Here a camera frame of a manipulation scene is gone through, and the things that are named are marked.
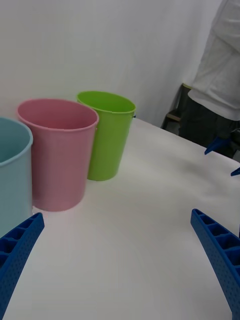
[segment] bucket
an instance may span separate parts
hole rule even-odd
[[[31,130],[0,117],[0,238],[32,215]]]
[[[99,115],[87,178],[108,180],[118,172],[136,107],[122,96],[101,91],[80,92],[77,101]]]
[[[98,114],[61,99],[25,101],[18,118],[32,131],[32,202],[64,211],[84,196]]]

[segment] blue clamp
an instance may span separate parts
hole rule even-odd
[[[0,238],[0,320],[43,229],[43,215],[36,213]]]
[[[191,225],[221,285],[232,319],[240,320],[240,239],[197,209],[191,212]]]

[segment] table surface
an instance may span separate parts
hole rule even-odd
[[[238,167],[134,119],[117,176],[43,213],[4,320],[230,320],[190,218],[198,208],[238,234]]]

